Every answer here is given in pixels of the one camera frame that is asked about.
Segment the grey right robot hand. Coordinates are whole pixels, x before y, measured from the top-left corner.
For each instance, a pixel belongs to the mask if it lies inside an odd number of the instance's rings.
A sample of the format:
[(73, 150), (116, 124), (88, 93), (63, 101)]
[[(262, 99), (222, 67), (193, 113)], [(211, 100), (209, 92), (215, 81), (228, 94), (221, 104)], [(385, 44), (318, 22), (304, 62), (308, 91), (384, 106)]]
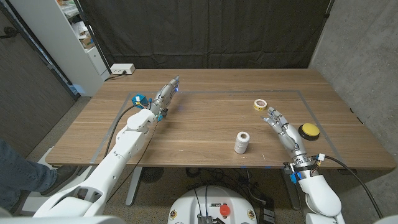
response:
[(307, 152), (297, 129), (290, 124), (282, 113), (269, 107), (263, 120), (277, 133), (280, 142), (293, 160), (305, 157)]

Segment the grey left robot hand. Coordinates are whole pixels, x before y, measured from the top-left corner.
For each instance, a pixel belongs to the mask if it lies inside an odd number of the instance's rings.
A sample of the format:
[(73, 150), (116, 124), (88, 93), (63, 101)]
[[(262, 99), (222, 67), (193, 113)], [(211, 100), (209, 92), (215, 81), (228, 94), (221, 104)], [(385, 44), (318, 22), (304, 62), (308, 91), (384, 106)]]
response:
[(167, 115), (167, 107), (174, 94), (178, 92), (179, 78), (180, 76), (177, 75), (175, 78), (171, 79), (168, 84), (163, 86), (150, 104), (149, 110), (155, 114), (158, 121), (161, 121)]

